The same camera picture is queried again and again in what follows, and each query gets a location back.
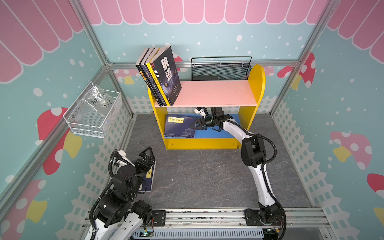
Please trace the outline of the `navy book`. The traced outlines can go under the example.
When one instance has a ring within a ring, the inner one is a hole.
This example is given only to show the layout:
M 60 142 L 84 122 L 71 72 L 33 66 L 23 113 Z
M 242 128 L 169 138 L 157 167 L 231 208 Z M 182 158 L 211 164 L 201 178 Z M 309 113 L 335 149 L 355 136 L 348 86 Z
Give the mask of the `navy book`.
M 196 117 L 183 115 L 167 115 L 165 120 L 166 138 L 194 138 L 196 130 L 190 128 Z
M 152 191 L 155 170 L 156 170 L 156 163 L 152 165 L 152 167 L 147 171 L 145 177 L 143 178 L 143 182 L 139 188 L 140 194 L 144 194 L 146 192 Z

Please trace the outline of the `yellow cartoon boy book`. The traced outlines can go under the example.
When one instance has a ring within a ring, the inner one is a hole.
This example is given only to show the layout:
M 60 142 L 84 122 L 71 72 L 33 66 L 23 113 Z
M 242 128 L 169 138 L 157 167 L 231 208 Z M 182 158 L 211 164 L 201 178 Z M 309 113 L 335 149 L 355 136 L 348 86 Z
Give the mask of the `yellow cartoon boy book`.
M 160 94 L 161 94 L 161 96 L 163 97 L 163 99 L 164 99 L 164 101 L 166 103 L 165 107 L 170 106 L 170 102 L 167 99 L 167 97 L 165 95 L 165 92 L 164 92 L 164 90 L 162 88 L 161 81 L 160 81 L 160 75 L 159 75 L 158 71 L 155 68 L 155 60 L 166 49 L 167 49 L 167 47 L 155 48 L 155 50 L 151 53 L 151 55 L 149 56 L 149 58 L 146 61 L 147 67 L 149 68 L 149 70 L 150 70 L 150 72 L 151 72 L 151 74 L 153 76 L 153 79 L 155 80 L 155 83 L 157 84 L 157 87 L 158 87 L 158 89 L 160 91 Z

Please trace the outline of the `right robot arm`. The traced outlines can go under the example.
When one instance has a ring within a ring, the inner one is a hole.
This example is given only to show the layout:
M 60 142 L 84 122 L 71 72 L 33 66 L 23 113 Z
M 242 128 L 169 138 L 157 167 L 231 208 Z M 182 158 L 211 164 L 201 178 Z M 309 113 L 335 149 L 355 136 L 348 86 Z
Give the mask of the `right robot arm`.
M 190 128 L 205 131 L 217 126 L 218 131 L 228 132 L 241 143 L 241 159 L 253 175 L 259 197 L 259 210 L 245 211 L 247 225 L 270 226 L 284 219 L 284 208 L 273 194 L 266 170 L 266 164 L 277 156 L 276 145 L 261 134 L 246 130 L 231 115 L 225 114 L 221 107 L 212 107 L 211 112 L 209 114 L 205 107 L 195 108 L 194 113 L 201 117 L 192 123 Z

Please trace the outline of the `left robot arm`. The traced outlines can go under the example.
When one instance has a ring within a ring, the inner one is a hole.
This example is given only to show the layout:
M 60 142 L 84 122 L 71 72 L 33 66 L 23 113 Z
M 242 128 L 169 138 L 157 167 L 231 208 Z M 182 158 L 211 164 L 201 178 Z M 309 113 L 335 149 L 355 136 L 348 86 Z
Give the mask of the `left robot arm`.
M 152 206 L 135 200 L 155 163 L 151 147 L 143 150 L 133 162 L 123 150 L 112 151 L 108 163 L 110 181 L 89 212 L 91 228 L 85 237 L 87 240 L 128 240 L 138 228 L 155 226 Z

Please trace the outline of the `purple old man book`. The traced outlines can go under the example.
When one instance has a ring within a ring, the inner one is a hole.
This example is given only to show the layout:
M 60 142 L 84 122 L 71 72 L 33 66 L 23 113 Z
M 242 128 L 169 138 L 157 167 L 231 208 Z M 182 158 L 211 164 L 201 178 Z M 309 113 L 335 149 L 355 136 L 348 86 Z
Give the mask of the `purple old man book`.
M 143 74 L 145 75 L 145 81 L 146 83 L 148 84 L 153 96 L 155 97 L 157 103 L 159 104 L 160 107 L 162 106 L 165 106 L 166 103 L 163 99 L 163 97 L 161 96 L 160 94 L 160 91 L 157 87 L 157 84 L 155 83 L 155 80 L 153 79 L 153 76 L 149 70 L 149 68 L 147 67 L 147 64 L 146 64 L 146 61 L 147 59 L 149 58 L 149 56 L 151 55 L 151 53 L 153 52 L 155 48 L 145 48 L 144 49 L 144 56 L 141 58 L 141 62 L 140 62 L 140 65 L 141 65 L 141 68 L 143 70 Z

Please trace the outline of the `black wolf book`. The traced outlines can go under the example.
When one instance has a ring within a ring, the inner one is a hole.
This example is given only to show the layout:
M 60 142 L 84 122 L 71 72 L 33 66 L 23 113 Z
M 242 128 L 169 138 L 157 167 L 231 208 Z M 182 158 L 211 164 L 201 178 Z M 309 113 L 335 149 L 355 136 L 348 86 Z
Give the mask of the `black wolf book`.
M 173 106 L 182 90 L 182 84 L 172 48 L 166 47 L 167 49 L 155 60 L 155 68 L 160 75 L 161 85 L 170 106 Z

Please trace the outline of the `black Murphy's law book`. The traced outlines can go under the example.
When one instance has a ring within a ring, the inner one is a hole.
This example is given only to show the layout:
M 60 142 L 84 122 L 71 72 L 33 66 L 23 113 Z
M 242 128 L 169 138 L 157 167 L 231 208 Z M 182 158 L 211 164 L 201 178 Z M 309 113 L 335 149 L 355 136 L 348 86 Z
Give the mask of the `black Murphy's law book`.
M 141 53 L 138 61 L 136 62 L 136 67 L 137 67 L 139 73 L 141 74 L 142 78 L 144 79 L 144 81 L 148 85 L 148 87 L 149 87 L 152 95 L 155 97 L 157 103 L 159 104 L 160 107 L 162 107 L 164 105 L 164 101 L 162 100 L 161 97 L 159 97 L 160 92 L 157 89 L 157 87 L 155 86 L 156 84 L 152 78 L 152 75 L 149 72 L 149 70 L 145 64 L 146 60 L 148 59 L 148 57 L 151 55 L 151 53 L 154 50 L 155 50 L 155 48 L 145 48 L 143 50 L 143 52 Z

